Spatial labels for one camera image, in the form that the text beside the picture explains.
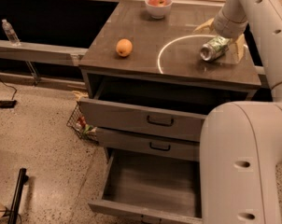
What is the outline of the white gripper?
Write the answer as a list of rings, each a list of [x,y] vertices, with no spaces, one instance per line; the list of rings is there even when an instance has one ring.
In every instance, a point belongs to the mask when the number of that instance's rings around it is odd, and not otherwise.
[[[239,0],[226,0],[215,19],[200,24],[194,29],[194,33],[211,33],[215,29],[218,35],[232,38],[229,51],[235,62],[239,63],[244,56],[245,36],[242,33],[246,27],[247,16]]]

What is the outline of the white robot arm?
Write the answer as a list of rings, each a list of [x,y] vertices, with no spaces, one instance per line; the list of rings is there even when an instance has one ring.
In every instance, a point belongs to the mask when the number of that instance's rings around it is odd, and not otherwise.
[[[203,224],[282,224],[275,167],[282,161],[282,5],[227,0],[218,35],[254,37],[270,102],[231,102],[206,117],[200,139]]]

